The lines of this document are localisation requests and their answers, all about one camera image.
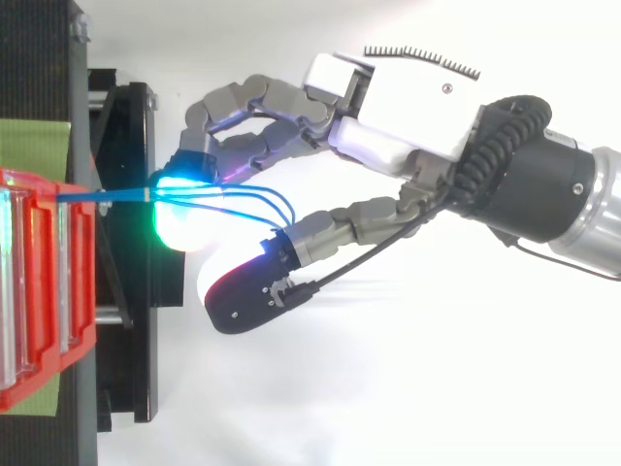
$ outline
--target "white backdrop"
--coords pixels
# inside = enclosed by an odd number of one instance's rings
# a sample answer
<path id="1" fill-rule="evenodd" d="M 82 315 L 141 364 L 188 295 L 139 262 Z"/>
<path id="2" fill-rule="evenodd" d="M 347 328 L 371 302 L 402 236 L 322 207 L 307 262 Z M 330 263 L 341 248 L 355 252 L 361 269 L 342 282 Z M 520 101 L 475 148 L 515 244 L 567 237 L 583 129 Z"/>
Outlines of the white backdrop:
<path id="1" fill-rule="evenodd" d="M 551 127 L 621 149 L 616 2 L 82 0 L 91 66 L 159 94 L 156 150 L 185 108 L 254 73 L 299 83 L 322 51 L 412 45 L 480 70 L 489 100 L 534 93 Z M 331 154 L 254 180 L 305 215 L 398 183 Z M 265 230 L 248 236 L 261 238 Z M 160 411 L 115 416 L 109 465 L 621 464 L 621 288 L 506 250 L 442 215 L 291 315 L 215 332 L 188 257 L 185 306 L 160 311 Z M 360 249 L 313 266 L 320 277 Z"/>

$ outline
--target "coiled cable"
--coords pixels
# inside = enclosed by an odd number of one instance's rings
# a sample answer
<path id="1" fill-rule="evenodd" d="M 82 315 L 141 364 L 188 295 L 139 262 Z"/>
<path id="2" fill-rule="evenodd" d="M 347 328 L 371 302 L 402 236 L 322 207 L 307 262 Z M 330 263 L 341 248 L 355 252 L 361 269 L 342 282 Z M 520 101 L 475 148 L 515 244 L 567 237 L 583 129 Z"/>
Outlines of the coiled cable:
<path id="1" fill-rule="evenodd" d="M 488 107 L 514 116 L 475 146 L 457 167 L 450 196 L 461 205 L 477 203 L 498 187 L 513 153 L 539 136 L 552 119 L 548 103 L 531 95 L 508 97 Z"/>

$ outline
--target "silver cylinder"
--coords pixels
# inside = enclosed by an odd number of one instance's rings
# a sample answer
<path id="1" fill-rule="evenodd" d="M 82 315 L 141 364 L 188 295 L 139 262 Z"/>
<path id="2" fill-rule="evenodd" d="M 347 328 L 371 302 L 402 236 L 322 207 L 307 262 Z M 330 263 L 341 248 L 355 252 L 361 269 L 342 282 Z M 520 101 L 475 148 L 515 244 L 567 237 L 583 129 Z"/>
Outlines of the silver cylinder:
<path id="1" fill-rule="evenodd" d="M 552 250 L 584 265 L 621 274 L 621 153 L 593 150 L 593 189 L 573 225 L 549 243 Z"/>

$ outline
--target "black cylindrical joint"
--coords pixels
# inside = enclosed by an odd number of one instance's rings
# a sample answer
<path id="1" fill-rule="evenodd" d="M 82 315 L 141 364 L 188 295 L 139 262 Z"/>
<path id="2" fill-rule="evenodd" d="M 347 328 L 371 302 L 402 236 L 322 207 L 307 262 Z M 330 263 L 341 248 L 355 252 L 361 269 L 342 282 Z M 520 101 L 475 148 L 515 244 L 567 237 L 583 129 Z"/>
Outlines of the black cylindrical joint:
<path id="1" fill-rule="evenodd" d="M 594 179 L 593 155 L 580 150 L 574 139 L 545 130 L 512 155 L 498 187 L 470 209 L 468 217 L 547 243 L 573 224 Z"/>

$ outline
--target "black cable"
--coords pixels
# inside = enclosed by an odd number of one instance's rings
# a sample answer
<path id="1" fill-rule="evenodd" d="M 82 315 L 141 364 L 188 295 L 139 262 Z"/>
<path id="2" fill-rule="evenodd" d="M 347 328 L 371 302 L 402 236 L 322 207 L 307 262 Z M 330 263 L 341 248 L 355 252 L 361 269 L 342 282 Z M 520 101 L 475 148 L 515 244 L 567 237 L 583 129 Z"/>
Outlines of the black cable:
<path id="1" fill-rule="evenodd" d="M 513 117 L 485 141 L 464 155 L 455 173 L 451 195 L 475 203 L 502 179 L 514 152 L 541 134 L 552 119 L 552 110 L 544 100 L 519 95 L 488 106 L 511 112 Z"/>
<path id="2" fill-rule="evenodd" d="M 571 264 L 570 262 L 566 262 L 566 261 L 561 260 L 561 259 L 556 259 L 554 257 L 550 257 L 549 255 L 539 254 L 538 252 L 534 252 L 533 250 L 528 250 L 528 249 L 524 248 L 523 246 L 518 245 L 517 243 L 514 244 L 513 246 L 515 246 L 515 248 L 517 250 L 520 250 L 522 252 L 526 252 L 527 254 L 529 254 L 529 255 L 531 255 L 533 257 L 536 257 L 538 259 L 543 259 L 543 260 L 547 260 L 548 262 L 553 262 L 555 264 L 564 265 L 565 267 L 569 267 L 571 269 L 578 270 L 580 272 L 584 272 L 584 273 L 589 274 L 589 275 L 593 275 L 593 276 L 598 277 L 600 279 L 610 280 L 611 282 L 621 282 L 621 277 L 614 277 L 612 275 L 601 274 L 600 272 L 595 272 L 594 270 L 590 270 L 590 269 L 587 269 L 585 267 L 580 267 L 579 265 L 574 265 L 574 264 Z"/>
<path id="3" fill-rule="evenodd" d="M 417 218 L 413 218 L 412 220 L 410 220 L 409 222 L 404 224 L 404 226 L 397 233 L 395 233 L 394 235 L 392 235 L 389 238 L 385 239 L 384 241 L 379 243 L 377 246 L 375 246 L 373 249 L 368 250 L 367 252 L 365 252 L 364 254 L 360 255 L 359 257 L 356 257 L 354 260 L 352 260 L 348 264 L 345 264 L 343 267 L 341 267 L 340 269 L 334 271 L 330 275 L 327 275 L 323 279 L 321 279 L 321 280 L 319 280 L 319 281 L 317 281 L 315 283 L 310 283 L 310 284 L 314 285 L 316 287 L 317 291 L 318 291 L 319 288 L 325 286 L 326 284 L 328 284 L 330 282 L 333 282 L 336 279 L 339 279 L 340 277 L 345 275 L 347 272 L 355 269 L 359 265 L 364 264 L 366 261 L 368 261 L 372 257 L 375 257 L 376 255 L 378 255 L 383 250 L 391 247 L 392 245 L 397 243 L 399 240 L 404 238 L 414 228 L 417 228 L 420 225 L 422 225 L 423 223 L 426 223 L 427 221 L 431 220 L 434 216 L 436 216 L 438 213 L 440 213 L 441 211 L 443 211 L 447 207 L 448 207 L 448 204 L 440 203 L 436 207 L 430 209 L 428 212 L 423 214 L 422 216 L 418 216 Z"/>

